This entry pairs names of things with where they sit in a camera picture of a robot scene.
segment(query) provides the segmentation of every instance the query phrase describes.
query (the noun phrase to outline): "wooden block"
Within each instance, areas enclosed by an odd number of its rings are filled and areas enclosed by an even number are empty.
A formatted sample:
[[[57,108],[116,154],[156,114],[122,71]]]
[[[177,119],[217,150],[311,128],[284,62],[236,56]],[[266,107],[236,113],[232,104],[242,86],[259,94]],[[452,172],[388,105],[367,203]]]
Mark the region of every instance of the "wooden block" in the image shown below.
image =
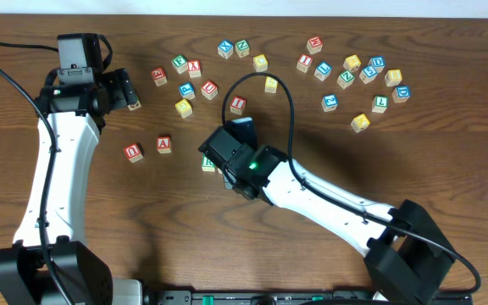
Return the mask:
[[[201,63],[198,60],[188,62],[187,69],[190,71],[190,77],[201,77]]]
[[[133,110],[137,110],[138,108],[142,107],[141,105],[141,102],[140,101],[136,101],[136,103],[134,104],[131,104],[131,105],[127,105],[127,108],[131,111]]]
[[[167,75],[163,68],[157,68],[152,70],[152,78],[153,82],[156,83],[156,86],[161,86],[167,83]]]
[[[319,39],[319,36],[308,39],[308,42],[306,43],[306,48],[310,54],[318,53],[321,51],[321,47],[323,47],[323,42]]]
[[[383,68],[385,68],[385,60],[383,59],[383,56],[372,57],[369,61],[369,66],[372,66],[374,69],[376,69],[378,73],[383,71]]]
[[[321,100],[321,106],[323,107],[323,111],[329,112],[336,109],[338,106],[338,99],[336,95],[330,94],[323,97]]]
[[[411,96],[410,87],[408,86],[398,86],[393,91],[393,101],[395,101],[395,103],[404,103]]]
[[[245,39],[236,43],[236,54],[239,58],[243,58],[250,54],[250,45],[247,43]]]
[[[228,59],[233,54],[234,48],[233,44],[230,43],[227,39],[223,40],[218,45],[218,54],[222,58]]]
[[[126,147],[124,149],[124,152],[125,156],[127,156],[127,159],[130,160],[132,163],[135,163],[136,161],[144,158],[144,156],[142,156],[141,149],[139,148],[137,143]]]
[[[178,55],[172,60],[173,67],[175,67],[178,74],[182,74],[187,71],[187,60],[183,55]]]
[[[385,73],[385,84],[387,86],[396,86],[402,81],[402,73],[399,69],[389,70]]]
[[[378,76],[378,71],[376,71],[374,67],[368,66],[361,71],[359,78],[363,81],[363,83],[368,84],[370,81],[374,80],[376,76]]]
[[[218,87],[211,80],[202,85],[201,91],[202,94],[209,100],[218,95]]]
[[[184,85],[180,85],[180,87],[178,87],[178,90],[180,90],[180,95],[182,96],[182,98],[188,100],[195,98],[195,92],[193,91],[193,86],[191,85],[191,83],[185,83]]]
[[[276,93],[277,88],[278,81],[267,76],[267,80],[264,82],[264,91],[268,93]]]
[[[321,62],[321,64],[318,65],[318,68],[315,69],[315,77],[319,78],[319,80],[323,81],[325,80],[329,75],[330,72],[332,71],[332,67],[330,64],[327,64],[326,62]]]
[[[302,72],[308,72],[308,68],[312,64],[313,59],[306,55],[301,55],[301,57],[297,61],[297,69],[301,70]]]
[[[344,60],[344,69],[350,72],[355,72],[361,67],[361,61],[357,57],[357,55],[352,55]]]
[[[372,100],[372,112],[382,114],[387,110],[389,99],[387,97],[376,96]]]
[[[253,68],[255,68],[256,72],[266,71],[268,67],[269,61],[267,61],[267,58],[263,54],[253,58]]]
[[[214,165],[212,161],[208,160],[205,155],[202,156],[202,171],[216,171],[216,165]]]
[[[353,76],[352,72],[344,71],[338,76],[338,80],[336,81],[342,89],[348,88],[353,81],[355,80],[355,76]]]
[[[191,105],[187,102],[184,98],[183,100],[176,103],[176,111],[182,116],[182,119],[185,119],[190,114],[193,113],[193,109],[191,109]]]
[[[233,98],[233,102],[230,104],[230,111],[233,114],[242,115],[245,107],[246,107],[246,100],[242,97],[235,97]]]
[[[370,121],[367,119],[366,115],[361,114],[355,117],[352,121],[352,127],[355,132],[359,133],[370,126]]]
[[[158,138],[158,152],[159,153],[170,153],[171,152],[170,137],[160,136]]]

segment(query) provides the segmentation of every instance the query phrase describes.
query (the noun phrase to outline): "black cable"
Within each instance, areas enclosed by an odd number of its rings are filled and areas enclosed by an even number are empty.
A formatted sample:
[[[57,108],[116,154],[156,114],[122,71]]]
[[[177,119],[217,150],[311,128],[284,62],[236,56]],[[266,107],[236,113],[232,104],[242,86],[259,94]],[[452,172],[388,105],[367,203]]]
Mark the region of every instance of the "black cable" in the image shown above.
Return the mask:
[[[41,207],[39,208],[39,218],[37,219],[37,223],[39,224],[39,236],[41,238],[41,250],[42,250],[42,257],[44,259],[45,264],[48,267],[48,272],[54,281],[54,284],[58,288],[61,295],[64,297],[67,304],[72,305],[74,304],[70,298],[69,293],[65,290],[61,279],[59,279],[58,273],[56,272],[56,265],[53,263],[52,259],[50,259],[50,253],[48,252],[47,247],[47,219],[46,219],[46,211],[47,211],[47,199],[48,199],[48,191],[50,189],[50,180],[52,179],[52,172],[54,167],[54,162],[56,160],[56,152],[57,149],[57,142],[56,136],[54,135],[54,131],[48,123],[47,119],[42,115],[41,110],[33,101],[33,98],[22,88],[16,81],[14,81],[9,75],[7,75],[3,70],[0,69],[0,75],[8,81],[20,94],[22,94],[28,102],[30,102],[31,106],[35,109],[35,112],[41,119],[42,123],[47,128],[48,135],[50,136],[50,159],[48,159],[48,166],[47,166],[47,175],[44,180],[44,186],[42,187],[42,195],[41,195]]]
[[[248,75],[244,75],[239,80],[237,80],[236,83],[227,91],[227,94],[225,94],[224,102],[223,102],[223,104],[221,106],[221,123],[222,123],[222,125],[224,127],[225,127],[225,107],[227,105],[227,100],[229,99],[230,94],[244,80],[247,80],[248,78],[253,77],[253,76],[268,76],[268,77],[271,77],[271,78],[277,80],[278,83],[280,83],[280,85],[282,86],[282,88],[284,88],[284,91],[286,92],[287,100],[289,102],[289,109],[290,109],[289,138],[287,140],[287,157],[289,159],[289,168],[291,169],[291,172],[295,176],[295,180],[297,180],[301,184],[302,187],[307,188],[314,195],[320,197],[321,199],[325,200],[326,202],[330,202],[330,203],[336,205],[338,208],[342,208],[342,209],[346,210],[347,212],[351,212],[353,214],[356,214],[357,216],[362,217],[363,219],[373,221],[373,222],[375,222],[377,224],[384,225],[385,227],[387,227],[389,229],[392,229],[392,230],[395,230],[398,233],[401,233],[401,234],[404,234],[404,235],[407,235],[407,236],[411,236],[411,237],[413,237],[415,239],[418,239],[420,241],[426,242],[426,243],[428,243],[428,244],[430,244],[432,246],[439,247],[442,251],[446,252],[451,257],[459,260],[466,268],[468,268],[468,270],[474,276],[474,279],[475,279],[475,285],[474,285],[474,287],[472,287],[470,289],[466,289],[466,290],[461,290],[461,291],[443,291],[443,292],[442,291],[439,291],[439,292],[436,293],[435,298],[436,297],[466,297],[466,296],[468,296],[468,295],[470,295],[472,293],[477,292],[477,290],[480,289],[480,287],[481,287],[480,273],[468,261],[468,259],[466,259],[464,256],[460,255],[458,252],[452,251],[449,248],[447,248],[447,247],[439,244],[438,242],[432,241],[432,240],[430,240],[430,239],[428,239],[428,238],[426,238],[424,236],[421,236],[421,235],[419,235],[417,233],[412,232],[411,230],[406,230],[406,229],[404,229],[402,227],[399,227],[397,225],[394,225],[394,224],[392,224],[392,223],[390,223],[388,221],[385,221],[383,219],[380,219],[378,217],[375,217],[374,215],[370,215],[370,214],[368,214],[368,213],[366,213],[364,211],[361,211],[361,210],[359,210],[357,208],[353,208],[353,207],[347,206],[347,205],[345,205],[342,202],[339,202],[339,201],[337,201],[337,200],[335,200],[335,199],[333,199],[331,197],[328,197],[324,193],[322,193],[321,191],[318,191],[313,186],[311,186],[310,184],[308,184],[305,179],[303,179],[303,178],[300,177],[300,175],[295,170],[295,166],[293,165],[293,152],[292,152],[292,145],[293,145],[293,126],[295,124],[295,106],[293,104],[293,97],[291,96],[291,93],[289,92],[289,89],[287,88],[286,84],[284,84],[284,82],[280,78],[278,78],[278,76],[272,75],[272,74],[266,73],[266,72],[254,72],[254,73],[250,73]]]
[[[0,42],[0,47],[36,48],[36,49],[45,49],[45,50],[58,52],[58,49],[56,47],[49,47],[43,45],[26,45],[26,44],[18,44],[18,43]]]
[[[110,43],[108,43],[107,37],[105,37],[105,35],[99,34],[98,37],[105,44],[105,46],[107,46],[108,49],[108,55],[103,60],[103,71],[104,71],[108,68],[108,66],[112,62],[112,47],[110,47]]]

